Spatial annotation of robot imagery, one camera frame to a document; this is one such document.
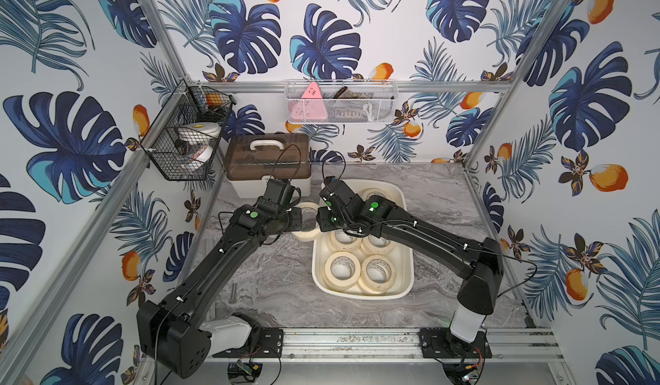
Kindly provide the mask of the white plastic storage tray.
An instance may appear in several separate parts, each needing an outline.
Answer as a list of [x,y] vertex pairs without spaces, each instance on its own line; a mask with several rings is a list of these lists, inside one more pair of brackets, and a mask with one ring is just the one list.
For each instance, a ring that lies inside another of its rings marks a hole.
[[312,277],[323,292],[358,300],[405,297],[414,285],[412,249],[397,242],[343,235],[338,230],[314,237]]

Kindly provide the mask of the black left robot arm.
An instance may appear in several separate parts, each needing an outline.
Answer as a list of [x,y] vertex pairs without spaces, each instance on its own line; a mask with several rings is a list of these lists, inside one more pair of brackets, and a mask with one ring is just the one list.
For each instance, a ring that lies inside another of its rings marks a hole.
[[238,268],[272,235],[302,230],[302,209],[269,213],[242,206],[231,216],[220,242],[170,294],[137,312],[139,345],[181,379],[192,376],[211,354],[211,332],[201,328],[218,292]]

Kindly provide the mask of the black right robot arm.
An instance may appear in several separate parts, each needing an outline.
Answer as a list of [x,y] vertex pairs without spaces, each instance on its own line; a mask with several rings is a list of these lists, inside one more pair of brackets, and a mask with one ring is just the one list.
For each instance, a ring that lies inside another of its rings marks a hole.
[[448,268],[462,279],[456,294],[459,306],[450,323],[453,337],[472,343],[485,319],[492,315],[504,277],[498,243],[486,238],[479,242],[455,235],[416,218],[389,199],[373,196],[367,200],[355,194],[342,199],[338,194],[321,196],[317,223],[323,232],[344,230],[349,235],[370,235],[397,242]]

